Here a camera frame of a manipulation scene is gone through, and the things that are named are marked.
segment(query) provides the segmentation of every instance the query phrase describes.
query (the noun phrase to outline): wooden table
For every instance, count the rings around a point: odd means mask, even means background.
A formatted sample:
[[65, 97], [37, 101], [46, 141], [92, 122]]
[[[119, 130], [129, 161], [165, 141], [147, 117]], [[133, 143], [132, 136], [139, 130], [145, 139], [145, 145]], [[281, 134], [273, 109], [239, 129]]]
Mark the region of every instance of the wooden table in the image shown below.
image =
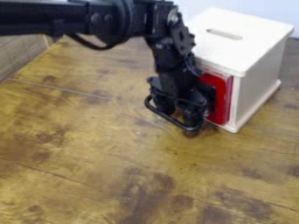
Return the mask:
[[299, 42], [237, 134], [145, 109], [152, 63], [141, 39], [64, 38], [0, 85], [1, 224], [299, 223]]

